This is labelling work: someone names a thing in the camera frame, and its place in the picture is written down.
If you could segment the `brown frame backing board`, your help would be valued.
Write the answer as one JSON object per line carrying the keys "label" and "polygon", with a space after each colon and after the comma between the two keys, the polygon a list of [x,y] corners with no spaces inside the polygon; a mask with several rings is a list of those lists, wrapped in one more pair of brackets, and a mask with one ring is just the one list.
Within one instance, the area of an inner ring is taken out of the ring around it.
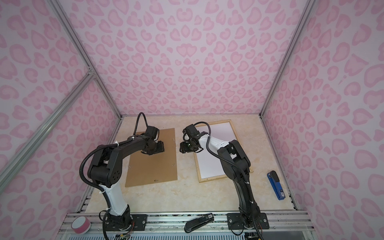
{"label": "brown frame backing board", "polygon": [[176,181],[177,155],[175,129],[160,130],[165,151],[151,156],[136,152],[130,155],[125,187]]}

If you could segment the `light wooden picture frame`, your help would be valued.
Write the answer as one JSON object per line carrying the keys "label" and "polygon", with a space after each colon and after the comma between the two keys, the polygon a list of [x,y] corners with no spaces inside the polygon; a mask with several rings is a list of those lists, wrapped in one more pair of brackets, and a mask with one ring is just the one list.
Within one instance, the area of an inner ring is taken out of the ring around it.
{"label": "light wooden picture frame", "polygon": [[191,125],[191,135],[185,134],[188,147],[194,154],[200,183],[229,178],[245,178],[249,182],[251,162],[237,140],[230,120],[197,122]]}

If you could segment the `autumn forest photo print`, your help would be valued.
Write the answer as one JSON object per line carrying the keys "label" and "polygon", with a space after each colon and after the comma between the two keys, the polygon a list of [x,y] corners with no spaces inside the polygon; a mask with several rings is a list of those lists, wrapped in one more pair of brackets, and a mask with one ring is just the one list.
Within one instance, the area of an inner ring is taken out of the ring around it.
{"label": "autumn forest photo print", "polygon": [[[238,140],[236,130],[230,120],[211,122],[210,128],[213,138],[227,142]],[[207,150],[197,154],[194,153],[194,155],[200,183],[227,177],[221,161],[212,156]]]}

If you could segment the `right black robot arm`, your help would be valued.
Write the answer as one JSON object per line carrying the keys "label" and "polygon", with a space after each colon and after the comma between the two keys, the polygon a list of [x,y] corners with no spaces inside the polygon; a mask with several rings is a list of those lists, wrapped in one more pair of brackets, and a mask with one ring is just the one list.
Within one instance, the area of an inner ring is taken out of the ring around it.
{"label": "right black robot arm", "polygon": [[220,160],[225,175],[235,185],[244,227],[255,228],[261,212],[250,183],[251,162],[241,144],[237,140],[228,142],[212,137],[209,124],[198,122],[183,129],[180,152],[185,154],[201,151]]}

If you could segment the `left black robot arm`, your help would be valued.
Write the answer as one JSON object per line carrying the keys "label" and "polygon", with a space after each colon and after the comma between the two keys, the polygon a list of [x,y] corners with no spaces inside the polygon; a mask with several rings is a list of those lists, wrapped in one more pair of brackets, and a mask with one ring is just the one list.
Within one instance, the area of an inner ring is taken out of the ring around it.
{"label": "left black robot arm", "polygon": [[88,169],[88,178],[92,180],[107,202],[105,225],[115,230],[127,230],[132,227],[133,220],[130,207],[123,198],[120,178],[123,174],[123,159],[141,152],[154,155],[165,151],[164,144],[158,141],[160,130],[148,126],[140,135],[130,136],[126,141],[112,145],[99,146],[92,154]]}

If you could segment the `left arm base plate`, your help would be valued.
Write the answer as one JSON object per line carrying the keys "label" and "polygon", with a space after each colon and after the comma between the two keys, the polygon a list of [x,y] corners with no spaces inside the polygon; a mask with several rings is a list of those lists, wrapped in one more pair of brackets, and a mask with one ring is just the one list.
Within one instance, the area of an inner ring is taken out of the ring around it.
{"label": "left arm base plate", "polygon": [[147,224],[147,215],[114,216],[108,214],[104,223],[104,230],[110,231],[144,231]]}

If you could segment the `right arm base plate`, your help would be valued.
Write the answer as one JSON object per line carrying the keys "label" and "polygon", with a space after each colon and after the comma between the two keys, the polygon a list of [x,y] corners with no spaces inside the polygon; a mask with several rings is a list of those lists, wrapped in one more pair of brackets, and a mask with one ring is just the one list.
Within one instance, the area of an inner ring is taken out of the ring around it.
{"label": "right arm base plate", "polygon": [[[247,220],[242,214],[240,213],[228,213],[227,214],[227,220],[228,220],[228,228],[230,230],[253,230],[255,228],[253,220],[249,219]],[[259,230],[268,230],[270,228],[269,221],[267,218],[266,213],[260,213],[256,220],[256,226]]]}

